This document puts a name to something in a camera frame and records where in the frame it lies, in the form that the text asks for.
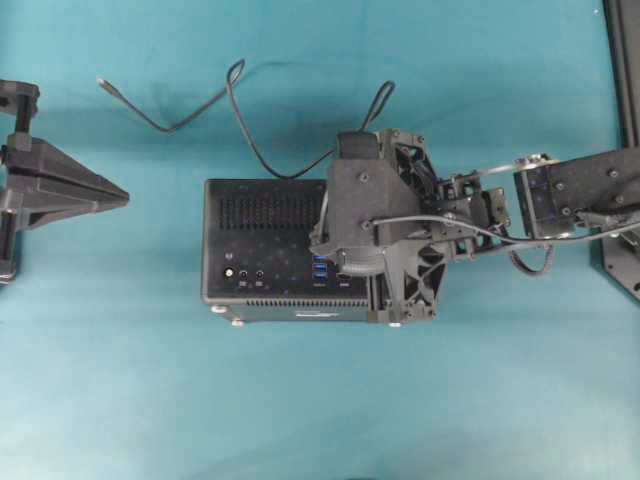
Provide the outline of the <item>left gripper black rail body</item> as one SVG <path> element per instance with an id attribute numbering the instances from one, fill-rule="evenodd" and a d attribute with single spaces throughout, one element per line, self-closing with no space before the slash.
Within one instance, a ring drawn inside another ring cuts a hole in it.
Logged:
<path id="1" fill-rule="evenodd" d="M 29 226 L 24 209 L 28 175 L 20 163 L 32 153 L 30 124 L 36 115 L 39 87 L 35 84 L 2 80 L 1 112 L 15 117 L 14 131 L 1 146 L 1 165 L 7 170 L 6 186 L 1 188 L 1 284 L 16 276 L 15 245 L 17 233 Z"/>

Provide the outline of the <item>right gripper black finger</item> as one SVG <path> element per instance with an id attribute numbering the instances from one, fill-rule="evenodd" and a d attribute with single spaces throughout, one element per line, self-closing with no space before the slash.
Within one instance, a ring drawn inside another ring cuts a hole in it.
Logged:
<path id="1" fill-rule="evenodd" d="M 399 129 L 375 133 L 385 186 L 437 186 L 438 177 L 429 160 L 424 138 Z"/>
<path id="2" fill-rule="evenodd" d="M 383 270 L 367 278 L 369 323 L 434 320 L 447 272 L 445 256 L 422 240 L 403 240 L 382 254 Z"/>

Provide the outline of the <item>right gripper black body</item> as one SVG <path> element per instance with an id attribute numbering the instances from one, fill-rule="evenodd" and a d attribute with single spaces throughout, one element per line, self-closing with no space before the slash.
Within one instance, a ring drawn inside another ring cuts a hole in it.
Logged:
<path id="1" fill-rule="evenodd" d="M 510 216 L 502 188 L 455 176 L 437 186 L 385 186 L 384 250 L 403 240 L 422 240 L 446 261 L 490 252 L 507 234 Z"/>

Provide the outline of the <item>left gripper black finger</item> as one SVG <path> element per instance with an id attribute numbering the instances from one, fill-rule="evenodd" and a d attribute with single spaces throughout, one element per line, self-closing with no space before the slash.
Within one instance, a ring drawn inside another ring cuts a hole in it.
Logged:
<path id="1" fill-rule="evenodd" d="M 1 192 L 1 212 L 15 216 L 16 228 L 31 230 L 85 214 L 117 209 L 129 194 L 97 176 L 89 182 L 44 174 L 10 174 Z"/>
<path id="2" fill-rule="evenodd" d="M 9 169 L 29 176 L 42 177 L 101 194 L 128 196 L 125 190 L 39 138 L 31 138 L 31 149 L 28 151 L 6 146 L 4 164 Z"/>

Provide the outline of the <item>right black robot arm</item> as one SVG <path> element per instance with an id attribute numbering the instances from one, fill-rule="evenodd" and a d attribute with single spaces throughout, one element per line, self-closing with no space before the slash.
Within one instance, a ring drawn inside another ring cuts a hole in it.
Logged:
<path id="1" fill-rule="evenodd" d="M 504 253 L 530 277 L 549 272 L 557 247 L 609 239 L 639 253 L 639 150 L 626 148 L 560 161 L 516 160 L 513 176 L 524 234 L 509 232 L 501 188 L 481 184 L 490 170 L 437 176 L 424 140 L 396 129 L 376 135 L 383 197 L 359 226 L 374 259 L 367 272 L 370 322 L 401 326 L 431 320 L 452 262 Z"/>

